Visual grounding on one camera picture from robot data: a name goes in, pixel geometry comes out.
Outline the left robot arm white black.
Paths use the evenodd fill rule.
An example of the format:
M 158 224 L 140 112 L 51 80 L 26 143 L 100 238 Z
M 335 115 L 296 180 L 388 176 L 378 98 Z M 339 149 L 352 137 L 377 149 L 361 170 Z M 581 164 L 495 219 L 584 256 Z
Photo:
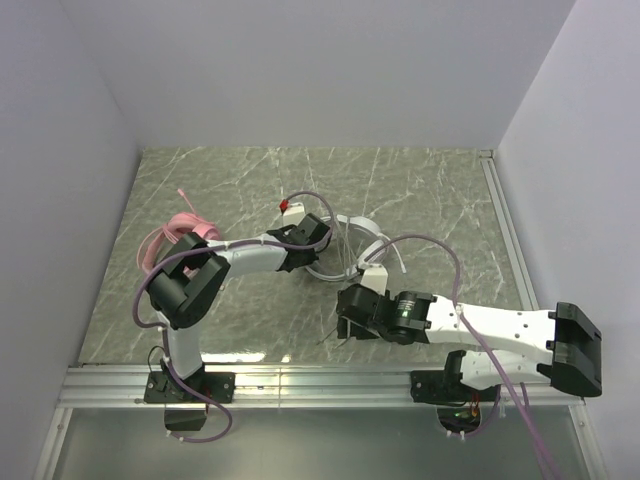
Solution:
M 173 375 L 185 381 L 203 369 L 198 324 L 226 281 L 309 266 L 330 236 L 331 224 L 311 213 L 296 224 L 230 243 L 183 236 L 145 287 L 164 329 L 164 363 Z

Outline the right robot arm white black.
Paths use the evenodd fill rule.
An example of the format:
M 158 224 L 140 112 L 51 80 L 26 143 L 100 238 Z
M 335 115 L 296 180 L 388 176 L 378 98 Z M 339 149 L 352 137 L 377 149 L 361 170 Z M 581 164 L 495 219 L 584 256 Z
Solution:
M 413 291 L 390 296 L 355 284 L 338 293 L 336 314 L 341 338 L 477 347 L 459 361 L 461 384 L 474 390 L 507 376 L 515 383 L 547 382 L 578 397 L 602 394 L 602 333 L 572 303 L 505 310 Z

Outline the pink headphones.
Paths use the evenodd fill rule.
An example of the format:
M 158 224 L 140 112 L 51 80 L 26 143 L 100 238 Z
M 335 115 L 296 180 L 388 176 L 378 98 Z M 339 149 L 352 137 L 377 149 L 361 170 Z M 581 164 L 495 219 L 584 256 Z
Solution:
M 182 189 L 178 189 L 177 192 L 189 210 L 173 215 L 166 223 L 152 230 L 141 242 L 136 254 L 136 265 L 145 274 L 154 268 L 165 243 L 174 245 L 187 233 L 196 233 L 204 240 L 221 239 L 217 225 L 198 214 Z

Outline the white headphones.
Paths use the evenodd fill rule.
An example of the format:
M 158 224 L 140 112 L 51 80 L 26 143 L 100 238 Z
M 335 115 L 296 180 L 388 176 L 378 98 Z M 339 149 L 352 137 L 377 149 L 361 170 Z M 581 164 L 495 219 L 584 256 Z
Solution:
M 338 214 L 329 246 L 319 254 L 319 259 L 306 266 L 312 277 L 331 283 L 347 282 L 359 275 L 360 261 L 379 261 L 383 263 L 390 251 L 395 252 L 400 271 L 407 273 L 407 267 L 396 245 L 382 247 L 390 241 L 382 228 L 373 220 L 364 216 Z

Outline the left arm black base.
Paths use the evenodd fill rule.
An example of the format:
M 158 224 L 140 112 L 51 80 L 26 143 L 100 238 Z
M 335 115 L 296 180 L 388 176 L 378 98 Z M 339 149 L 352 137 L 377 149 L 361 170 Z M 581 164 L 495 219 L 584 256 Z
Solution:
M 226 425 L 213 439 L 225 436 L 233 426 L 226 407 L 233 400 L 236 374 L 207 372 L 204 368 L 189 378 L 176 380 L 168 370 L 152 371 L 143 395 L 145 405 L 164 407 L 165 428 L 174 436 L 200 432 L 212 409 L 226 417 Z

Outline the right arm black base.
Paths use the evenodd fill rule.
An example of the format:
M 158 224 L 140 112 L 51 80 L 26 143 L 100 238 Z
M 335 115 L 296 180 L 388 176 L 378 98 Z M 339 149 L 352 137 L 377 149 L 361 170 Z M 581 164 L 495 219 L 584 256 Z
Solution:
M 491 414 L 499 410 L 499 386 L 477 390 L 463 385 L 458 374 L 444 370 L 414 370 L 410 372 L 410 381 L 413 402 L 435 407 L 439 425 L 451 436 L 465 438 L 479 432 L 484 403 L 493 402 Z

